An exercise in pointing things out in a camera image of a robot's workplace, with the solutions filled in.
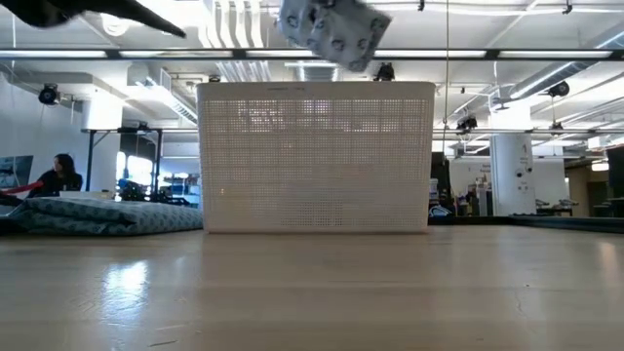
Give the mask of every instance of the person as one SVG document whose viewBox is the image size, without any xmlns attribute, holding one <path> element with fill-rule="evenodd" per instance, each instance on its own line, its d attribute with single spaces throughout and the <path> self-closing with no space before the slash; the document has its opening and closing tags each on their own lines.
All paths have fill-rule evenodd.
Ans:
<svg viewBox="0 0 624 351">
<path fill-rule="evenodd" d="M 57 155 L 54 167 L 43 173 L 38 181 L 43 185 L 32 189 L 29 198 L 58 196 L 61 191 L 80 191 L 82 188 L 82 176 L 76 173 L 74 160 L 67 154 Z"/>
</svg>

